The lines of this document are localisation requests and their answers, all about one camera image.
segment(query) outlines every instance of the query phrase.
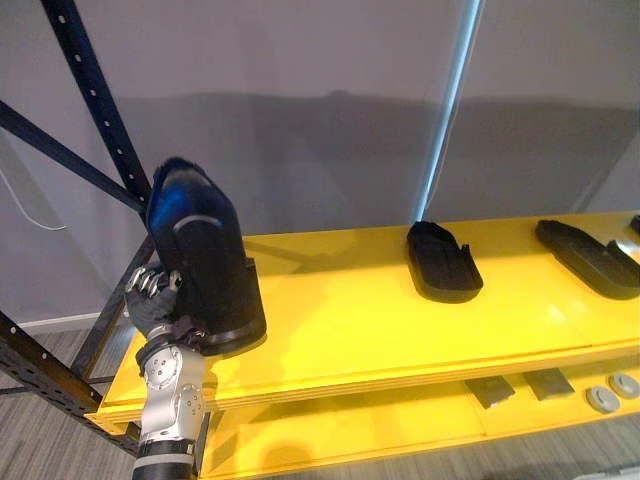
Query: metal upright post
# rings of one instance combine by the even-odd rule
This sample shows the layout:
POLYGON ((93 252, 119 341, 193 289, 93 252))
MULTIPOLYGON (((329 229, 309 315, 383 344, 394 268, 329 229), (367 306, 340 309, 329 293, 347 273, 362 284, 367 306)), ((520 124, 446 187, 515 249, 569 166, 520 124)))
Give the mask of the metal upright post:
POLYGON ((102 396, 51 352, 0 312, 0 369, 85 427, 135 455, 140 429, 133 423, 124 435, 109 435, 84 417, 98 409, 102 396))

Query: grey floor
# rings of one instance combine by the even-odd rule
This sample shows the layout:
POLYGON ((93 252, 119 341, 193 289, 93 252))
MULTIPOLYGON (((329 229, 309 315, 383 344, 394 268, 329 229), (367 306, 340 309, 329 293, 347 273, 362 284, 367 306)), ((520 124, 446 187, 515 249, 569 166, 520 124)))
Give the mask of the grey floor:
MULTIPOLYGON (((131 330, 119 328, 95 376, 113 374, 131 330)), ((37 336, 70 362, 86 332, 37 336)), ((0 387, 11 385, 0 378, 0 387)), ((133 458, 30 394, 0 397, 0 480, 129 479, 133 458)), ((640 414, 540 434, 389 460, 336 466, 273 480, 573 479, 640 463, 640 414)))

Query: silver metal joint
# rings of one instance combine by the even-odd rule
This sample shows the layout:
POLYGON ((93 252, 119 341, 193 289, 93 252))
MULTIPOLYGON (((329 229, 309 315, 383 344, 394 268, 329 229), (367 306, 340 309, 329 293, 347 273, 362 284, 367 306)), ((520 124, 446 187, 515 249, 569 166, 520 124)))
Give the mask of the silver metal joint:
POLYGON ((185 346, 173 345, 149 357, 141 444, 198 438, 204 418, 203 376, 203 357, 185 346))

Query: round grey object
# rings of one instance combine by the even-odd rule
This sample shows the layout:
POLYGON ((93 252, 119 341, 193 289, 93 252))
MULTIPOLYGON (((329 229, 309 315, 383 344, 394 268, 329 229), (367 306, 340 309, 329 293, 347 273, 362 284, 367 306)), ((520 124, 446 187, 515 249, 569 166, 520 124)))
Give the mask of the round grey object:
POLYGON ((592 387, 587 390, 587 400, 593 408, 602 413, 613 413, 620 408, 618 397, 604 387, 592 387))
POLYGON ((624 373, 615 373, 609 377, 609 385, 618 395, 624 398, 640 396, 640 385, 635 378, 624 373))

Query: shelf board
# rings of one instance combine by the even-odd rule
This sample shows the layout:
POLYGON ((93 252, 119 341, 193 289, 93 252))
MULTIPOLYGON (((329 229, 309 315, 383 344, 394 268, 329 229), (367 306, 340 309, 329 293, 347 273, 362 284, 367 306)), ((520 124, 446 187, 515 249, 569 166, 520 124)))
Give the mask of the shelf board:
POLYGON ((622 371, 640 380, 638 357, 561 369, 575 393, 538 401, 520 374, 515 395, 488 410, 463 382, 244 407, 212 415, 204 480, 248 478, 483 442, 640 412, 621 399, 609 415, 585 391, 622 371))

